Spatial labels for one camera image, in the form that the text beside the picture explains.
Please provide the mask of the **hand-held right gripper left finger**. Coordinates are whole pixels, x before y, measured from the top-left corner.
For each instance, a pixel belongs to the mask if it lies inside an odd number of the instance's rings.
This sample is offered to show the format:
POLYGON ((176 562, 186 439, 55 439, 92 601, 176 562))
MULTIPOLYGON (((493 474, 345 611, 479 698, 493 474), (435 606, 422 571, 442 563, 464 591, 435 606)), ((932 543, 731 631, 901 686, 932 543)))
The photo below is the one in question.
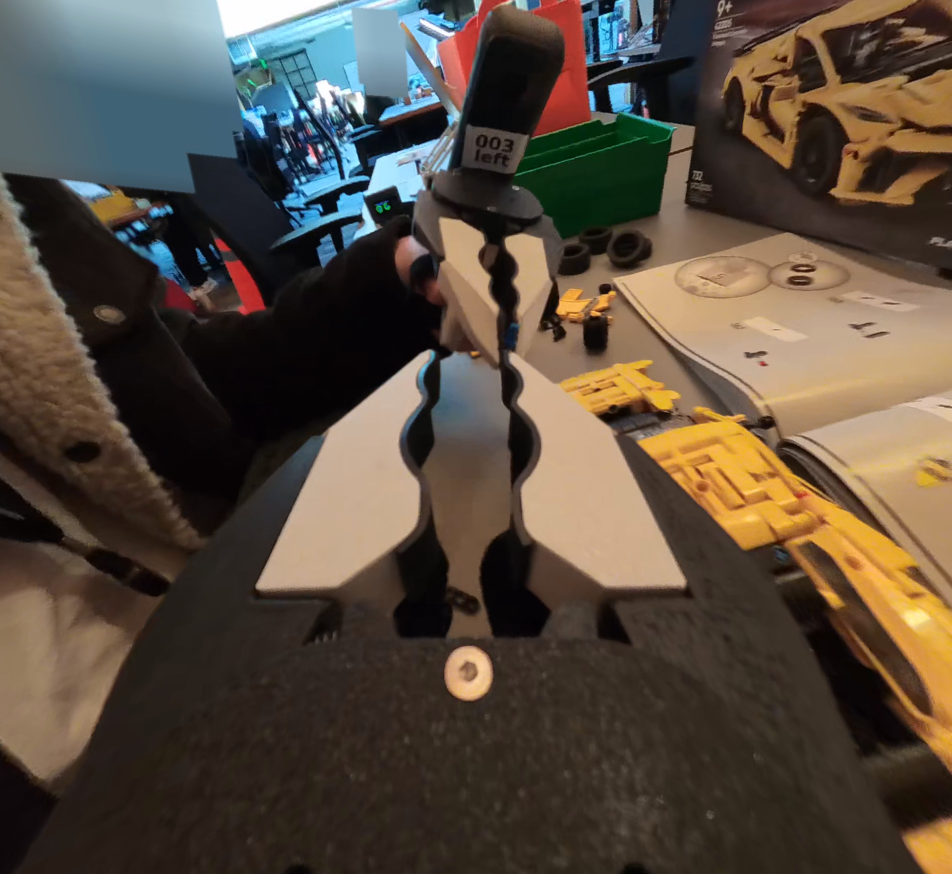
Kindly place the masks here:
POLYGON ((364 607, 405 638, 446 636, 448 561, 422 474, 440 368, 435 352, 419 354, 327 429, 258 597, 364 607))

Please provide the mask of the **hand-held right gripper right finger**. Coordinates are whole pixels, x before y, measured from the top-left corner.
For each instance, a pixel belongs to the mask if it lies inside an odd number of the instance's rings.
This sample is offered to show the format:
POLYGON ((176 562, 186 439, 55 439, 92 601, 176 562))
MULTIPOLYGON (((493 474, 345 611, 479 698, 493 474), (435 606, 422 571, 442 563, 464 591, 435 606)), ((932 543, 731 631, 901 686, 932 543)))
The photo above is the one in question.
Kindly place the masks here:
POLYGON ((480 566, 492 636, 534 638, 566 606, 681 598, 688 582, 607 425, 513 352, 501 354, 510 516, 480 566))

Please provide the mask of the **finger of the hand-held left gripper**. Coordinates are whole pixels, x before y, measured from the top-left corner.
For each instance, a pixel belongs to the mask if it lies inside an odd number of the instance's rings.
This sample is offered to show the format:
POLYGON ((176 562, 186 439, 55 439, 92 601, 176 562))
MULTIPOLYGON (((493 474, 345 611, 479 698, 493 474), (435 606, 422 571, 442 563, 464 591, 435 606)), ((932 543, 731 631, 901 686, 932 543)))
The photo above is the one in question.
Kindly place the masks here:
POLYGON ((514 353, 526 357, 539 330, 542 310, 553 285, 552 269, 543 238, 519 233, 506 237, 506 252, 514 263, 511 288, 515 299, 506 323, 520 325, 514 353))
POLYGON ((459 326, 475 351, 497 368, 507 352, 501 338, 514 305, 514 263, 506 252, 506 234, 487 235, 459 218, 440 218, 439 238, 439 281, 449 303, 445 339, 459 326))

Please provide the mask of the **green plastic bin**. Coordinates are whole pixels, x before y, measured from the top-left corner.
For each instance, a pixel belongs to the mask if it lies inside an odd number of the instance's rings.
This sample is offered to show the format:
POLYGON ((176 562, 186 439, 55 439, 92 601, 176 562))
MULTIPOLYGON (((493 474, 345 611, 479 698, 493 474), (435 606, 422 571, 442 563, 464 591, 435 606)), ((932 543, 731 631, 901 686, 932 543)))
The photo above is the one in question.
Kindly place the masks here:
POLYGON ((540 201, 565 240, 660 211, 673 127, 629 114, 534 137, 515 184, 540 201))

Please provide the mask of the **person's left forearm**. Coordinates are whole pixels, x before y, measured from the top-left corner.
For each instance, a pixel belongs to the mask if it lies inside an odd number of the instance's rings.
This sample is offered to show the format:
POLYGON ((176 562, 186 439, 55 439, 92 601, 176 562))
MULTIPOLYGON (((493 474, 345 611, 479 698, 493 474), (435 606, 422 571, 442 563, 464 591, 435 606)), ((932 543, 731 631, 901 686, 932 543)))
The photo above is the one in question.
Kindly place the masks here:
POLYGON ((260 312, 179 320, 174 337, 232 425, 277 439, 349 411, 418 354, 391 334, 399 296, 394 251, 402 216, 328 265, 296 275, 260 312))

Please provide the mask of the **person's left hand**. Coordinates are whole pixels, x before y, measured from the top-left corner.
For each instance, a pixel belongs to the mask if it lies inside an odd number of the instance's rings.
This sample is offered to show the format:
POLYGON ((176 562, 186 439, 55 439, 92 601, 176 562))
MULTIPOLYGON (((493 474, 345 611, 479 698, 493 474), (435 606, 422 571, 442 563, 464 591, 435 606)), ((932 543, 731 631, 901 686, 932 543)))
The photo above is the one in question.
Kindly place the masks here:
POLYGON ((414 237, 404 236, 396 243, 394 263, 403 289, 395 315, 389 320, 394 341, 404 348, 413 347, 415 352, 433 349, 443 356, 475 352, 457 325, 445 339, 443 325, 449 303, 432 254, 414 237))

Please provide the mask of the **pile of yellow black pieces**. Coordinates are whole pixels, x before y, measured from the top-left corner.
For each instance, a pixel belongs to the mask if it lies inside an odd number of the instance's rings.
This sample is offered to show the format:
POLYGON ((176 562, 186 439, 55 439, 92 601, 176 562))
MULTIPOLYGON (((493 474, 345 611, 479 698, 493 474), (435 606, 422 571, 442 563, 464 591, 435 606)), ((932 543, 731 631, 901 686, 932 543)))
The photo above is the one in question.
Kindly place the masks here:
POLYGON ((594 296, 586 296, 581 288, 575 287, 563 293, 558 285, 553 284, 542 310, 539 330, 550 332, 555 342, 562 341, 570 324, 577 324, 582 329, 582 322, 589 315, 603 313, 613 318, 610 309, 616 296, 616 290, 609 284, 600 285, 594 296))

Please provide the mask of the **red plastic bin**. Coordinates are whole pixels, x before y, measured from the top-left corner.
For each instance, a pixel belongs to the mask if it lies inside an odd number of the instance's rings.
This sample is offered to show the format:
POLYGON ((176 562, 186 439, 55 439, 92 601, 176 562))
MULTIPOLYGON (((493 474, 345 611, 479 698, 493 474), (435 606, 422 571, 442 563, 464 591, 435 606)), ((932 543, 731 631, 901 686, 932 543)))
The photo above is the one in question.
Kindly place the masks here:
MULTIPOLYGON (((494 8, 515 0, 482 0, 462 30, 437 46, 440 66, 451 92, 460 100, 466 91, 482 24, 494 8)), ((565 41, 565 62, 536 135, 550 134, 590 120, 587 52, 581 0, 539 0, 532 13, 556 24, 565 41)))

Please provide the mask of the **black device green display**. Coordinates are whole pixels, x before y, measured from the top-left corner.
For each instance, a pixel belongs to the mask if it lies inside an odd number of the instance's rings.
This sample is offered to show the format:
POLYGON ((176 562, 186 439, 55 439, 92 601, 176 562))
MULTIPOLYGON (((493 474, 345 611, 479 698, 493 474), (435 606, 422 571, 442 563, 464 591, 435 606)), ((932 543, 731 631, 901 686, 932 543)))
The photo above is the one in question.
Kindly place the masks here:
POLYGON ((367 192, 363 199, 375 229, 381 229, 406 214, 404 200, 396 186, 367 192))

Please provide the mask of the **yellow toy car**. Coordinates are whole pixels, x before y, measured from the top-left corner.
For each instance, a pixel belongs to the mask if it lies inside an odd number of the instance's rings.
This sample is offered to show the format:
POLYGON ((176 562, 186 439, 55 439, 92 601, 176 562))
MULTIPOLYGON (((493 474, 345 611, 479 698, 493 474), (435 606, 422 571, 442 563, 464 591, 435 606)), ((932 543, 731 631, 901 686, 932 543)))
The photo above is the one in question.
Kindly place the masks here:
POLYGON ((680 395, 650 365, 560 386, 620 424, 768 571, 906 848, 923 872, 950 872, 950 606, 912 556, 799 476, 743 415, 678 415, 680 395))

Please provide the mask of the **instruction booklet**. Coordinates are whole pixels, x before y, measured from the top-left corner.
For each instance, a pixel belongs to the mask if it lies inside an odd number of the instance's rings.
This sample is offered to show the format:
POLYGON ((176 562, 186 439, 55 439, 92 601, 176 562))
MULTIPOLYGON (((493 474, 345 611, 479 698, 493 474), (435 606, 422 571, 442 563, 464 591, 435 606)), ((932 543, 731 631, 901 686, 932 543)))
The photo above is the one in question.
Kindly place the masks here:
POLYGON ((951 292, 778 234, 614 280, 733 415, 950 601, 951 292))

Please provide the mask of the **toy car set box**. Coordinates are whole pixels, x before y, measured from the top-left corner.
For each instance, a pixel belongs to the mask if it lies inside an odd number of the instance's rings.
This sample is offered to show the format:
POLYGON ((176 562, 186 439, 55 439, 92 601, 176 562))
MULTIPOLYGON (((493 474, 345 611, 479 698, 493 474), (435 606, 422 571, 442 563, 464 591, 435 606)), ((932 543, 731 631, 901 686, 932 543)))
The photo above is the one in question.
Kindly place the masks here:
POLYGON ((715 0, 686 204, 950 274, 951 0, 715 0))

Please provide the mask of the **person's fleece-lined jacket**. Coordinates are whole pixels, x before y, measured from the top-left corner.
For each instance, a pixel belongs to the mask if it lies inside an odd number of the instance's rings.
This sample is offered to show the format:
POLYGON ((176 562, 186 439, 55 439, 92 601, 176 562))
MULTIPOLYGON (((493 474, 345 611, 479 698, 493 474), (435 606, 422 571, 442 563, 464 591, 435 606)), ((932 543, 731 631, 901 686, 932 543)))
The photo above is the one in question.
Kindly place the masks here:
POLYGON ((42 814, 250 456, 160 275, 61 181, 2 174, 2 809, 42 814))

